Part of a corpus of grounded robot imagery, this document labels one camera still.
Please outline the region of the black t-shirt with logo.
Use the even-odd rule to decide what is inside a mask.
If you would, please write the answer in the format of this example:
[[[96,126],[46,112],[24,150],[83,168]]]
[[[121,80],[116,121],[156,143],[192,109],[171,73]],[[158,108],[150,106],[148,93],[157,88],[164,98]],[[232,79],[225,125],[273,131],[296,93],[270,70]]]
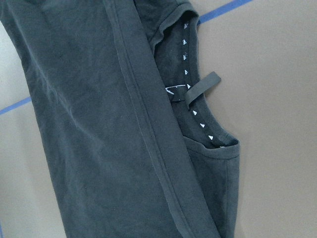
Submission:
[[[3,0],[69,238],[232,238],[239,141],[188,0]]]

